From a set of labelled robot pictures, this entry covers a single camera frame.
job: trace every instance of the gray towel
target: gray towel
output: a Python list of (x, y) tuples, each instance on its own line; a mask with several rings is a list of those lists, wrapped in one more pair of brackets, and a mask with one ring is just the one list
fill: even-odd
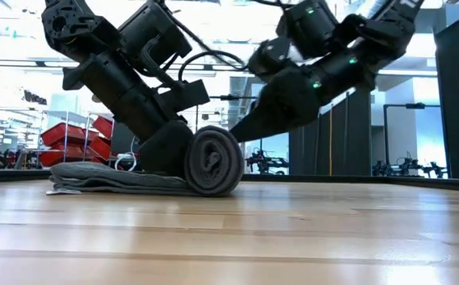
[(227, 196), (240, 182), (244, 159), (236, 139), (218, 127), (196, 132), (185, 158), (186, 180), (119, 171), (95, 162), (61, 163), (51, 168), (49, 194), (115, 192), (175, 196)]

